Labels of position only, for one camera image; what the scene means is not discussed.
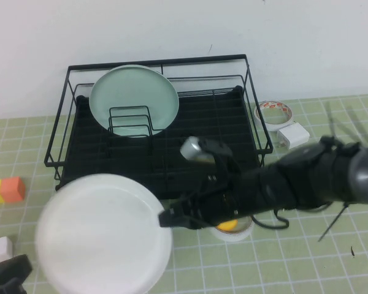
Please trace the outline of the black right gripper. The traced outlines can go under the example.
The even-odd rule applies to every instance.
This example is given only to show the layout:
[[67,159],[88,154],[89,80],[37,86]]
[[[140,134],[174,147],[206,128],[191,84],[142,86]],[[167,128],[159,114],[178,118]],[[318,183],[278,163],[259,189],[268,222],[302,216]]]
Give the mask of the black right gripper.
[[[180,198],[171,205],[171,209],[159,214],[159,225],[165,228],[201,229],[247,217],[244,204],[248,192],[243,184],[240,171],[209,174],[201,181],[196,195]],[[196,213],[196,218],[182,213]]]

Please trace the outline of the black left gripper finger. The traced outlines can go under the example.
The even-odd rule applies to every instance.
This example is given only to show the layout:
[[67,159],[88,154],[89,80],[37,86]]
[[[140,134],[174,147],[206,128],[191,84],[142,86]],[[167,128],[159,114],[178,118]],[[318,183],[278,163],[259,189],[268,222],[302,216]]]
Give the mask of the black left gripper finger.
[[0,285],[1,294],[27,294],[21,279],[15,277]]
[[26,254],[4,260],[0,262],[0,284],[5,284],[13,278],[24,282],[32,270],[33,266]]

